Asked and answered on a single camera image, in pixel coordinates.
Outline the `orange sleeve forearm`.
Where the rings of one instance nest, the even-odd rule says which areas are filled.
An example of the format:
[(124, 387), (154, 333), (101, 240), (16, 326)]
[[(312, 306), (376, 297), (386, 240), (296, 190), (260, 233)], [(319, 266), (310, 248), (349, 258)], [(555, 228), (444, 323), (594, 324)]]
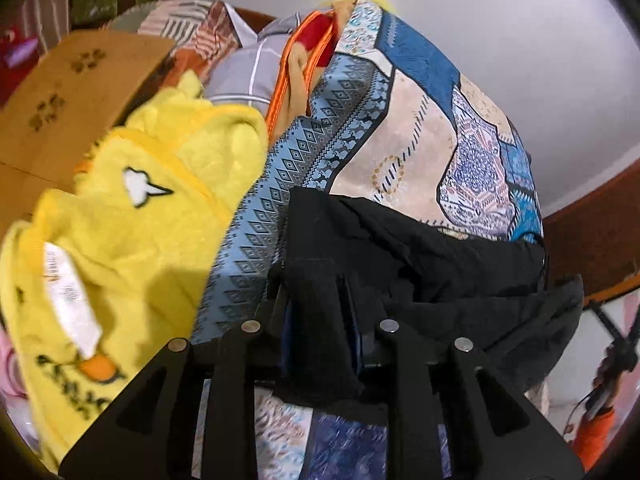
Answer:
[(590, 471), (604, 452), (614, 419), (614, 408), (601, 408), (592, 419), (586, 415), (582, 416), (572, 450), (582, 462), (585, 471)]

